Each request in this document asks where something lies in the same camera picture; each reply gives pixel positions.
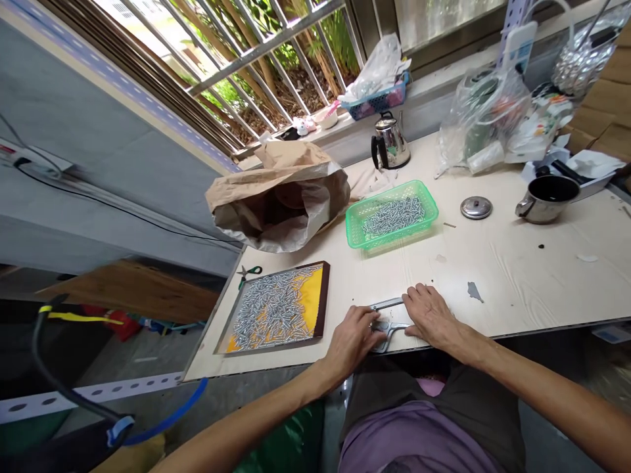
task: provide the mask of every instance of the lap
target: lap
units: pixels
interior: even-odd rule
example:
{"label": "lap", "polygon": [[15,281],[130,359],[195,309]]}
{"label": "lap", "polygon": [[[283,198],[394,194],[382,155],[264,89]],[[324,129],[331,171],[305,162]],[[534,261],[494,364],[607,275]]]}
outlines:
{"label": "lap", "polygon": [[388,356],[368,357],[353,377],[341,440],[362,418],[416,400],[433,403],[507,472],[525,471],[517,396],[487,374],[457,361],[441,393],[431,397]]}

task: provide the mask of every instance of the floor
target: floor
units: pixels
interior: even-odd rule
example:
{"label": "floor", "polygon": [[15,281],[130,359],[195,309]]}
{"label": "floor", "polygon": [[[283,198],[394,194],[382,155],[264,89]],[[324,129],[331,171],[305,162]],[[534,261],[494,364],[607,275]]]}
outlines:
{"label": "floor", "polygon": [[[182,371],[200,335],[201,330],[164,337],[143,331],[123,344],[112,339],[85,373],[80,386]],[[582,382],[585,372],[580,344],[585,335],[581,329],[564,330],[506,339],[502,343],[574,381]],[[134,361],[152,357],[155,359]],[[213,422],[284,384],[304,369],[290,367],[211,379],[199,401],[168,432],[167,453]],[[197,383],[189,383],[171,390],[111,401],[106,405],[119,412],[133,413],[137,420],[135,431],[140,432],[183,405],[196,387]],[[337,470],[337,442],[349,390],[350,382],[347,382],[346,386],[341,386],[326,399],[321,472]],[[528,406],[521,404],[520,414],[528,472],[602,472],[570,440]],[[95,421],[93,415],[75,410],[58,434]]]}

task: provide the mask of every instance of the white tabletop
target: white tabletop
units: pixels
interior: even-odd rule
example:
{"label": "white tabletop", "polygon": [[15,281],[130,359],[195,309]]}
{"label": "white tabletop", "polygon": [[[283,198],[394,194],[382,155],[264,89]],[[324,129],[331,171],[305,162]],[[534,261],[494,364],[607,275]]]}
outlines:
{"label": "white tabletop", "polygon": [[[571,204],[556,223],[533,225],[514,214],[526,190],[520,166],[480,177],[448,173],[435,181],[437,146],[436,134],[410,143],[411,161],[397,178],[397,184],[424,182],[436,200],[440,215],[424,238],[367,255],[347,245],[341,218],[295,253],[244,251],[240,264],[262,266],[263,275],[321,260],[331,264],[322,339],[250,353],[216,353],[238,293],[241,276],[234,275],[185,380],[312,363],[325,355],[350,305],[398,297],[418,282],[433,284],[459,320],[493,337],[631,316],[631,219],[617,196],[601,191]],[[372,165],[367,159],[346,172],[353,175]],[[474,195],[493,203],[484,220],[460,214],[462,200]],[[596,256],[597,261],[588,263],[577,255]],[[470,297],[468,282],[476,284],[483,303]],[[409,321],[402,305],[382,316]],[[388,351],[426,345],[395,332]]]}

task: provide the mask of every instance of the kettle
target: kettle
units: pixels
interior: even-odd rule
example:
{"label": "kettle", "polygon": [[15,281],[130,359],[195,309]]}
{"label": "kettle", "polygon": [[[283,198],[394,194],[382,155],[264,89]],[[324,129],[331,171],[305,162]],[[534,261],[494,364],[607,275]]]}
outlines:
{"label": "kettle", "polygon": [[[401,121],[403,112],[399,113]],[[379,169],[380,164],[384,169],[402,168],[409,162],[409,145],[403,138],[396,118],[392,112],[382,112],[381,118],[375,123],[375,132],[371,142],[373,163]]]}

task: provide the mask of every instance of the finger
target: finger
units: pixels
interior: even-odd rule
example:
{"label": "finger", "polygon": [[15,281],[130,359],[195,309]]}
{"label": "finger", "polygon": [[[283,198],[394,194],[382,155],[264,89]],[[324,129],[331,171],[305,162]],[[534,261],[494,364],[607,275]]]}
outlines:
{"label": "finger", "polygon": [[401,299],[403,299],[403,304],[405,305],[408,313],[412,309],[412,298],[407,294],[401,294]]}
{"label": "finger", "polygon": [[421,295],[416,290],[416,288],[412,286],[408,288],[408,296],[410,299],[412,299],[413,302],[418,302],[421,300]]}
{"label": "finger", "polygon": [[362,351],[360,353],[361,359],[363,359],[375,346],[379,345],[381,342],[384,342],[387,338],[388,336],[385,332],[373,332],[371,336],[368,337],[368,339],[363,343]]}
{"label": "finger", "polygon": [[357,307],[356,307],[356,306],[354,306],[354,305],[351,305],[351,306],[348,308],[348,312],[346,312],[346,315],[344,316],[344,320],[350,320],[350,319],[353,317],[353,314],[354,314],[354,312],[355,312],[355,309],[357,309]]}
{"label": "finger", "polygon": [[416,290],[419,292],[419,295],[421,297],[425,297],[429,295],[429,292],[427,291],[427,286],[425,286],[422,282],[419,282],[416,285]]}
{"label": "finger", "polygon": [[436,290],[436,288],[434,286],[428,286],[427,287],[427,292],[429,293],[430,296],[432,296],[432,298],[437,301],[444,309],[449,310],[449,308],[447,307],[447,303],[445,302],[445,299],[440,295],[440,293]]}
{"label": "finger", "polygon": [[355,321],[360,321],[363,319],[363,317],[366,314],[372,313],[372,312],[375,312],[375,311],[373,311],[367,305],[359,305],[358,307],[355,307],[355,310],[353,310],[353,315],[351,316],[351,319]]}
{"label": "finger", "polygon": [[425,288],[427,289],[427,292],[429,293],[430,296],[440,296],[440,294],[438,293],[438,291],[436,290],[434,286],[425,286]]}
{"label": "finger", "polygon": [[379,312],[370,311],[370,312],[364,313],[361,319],[358,321],[358,323],[360,324],[360,326],[366,325],[367,327],[370,327],[370,324],[376,321],[378,318],[379,318]]}
{"label": "finger", "polygon": [[409,327],[406,327],[405,333],[407,336],[415,336],[416,338],[423,338],[421,331],[416,325],[410,325]]}

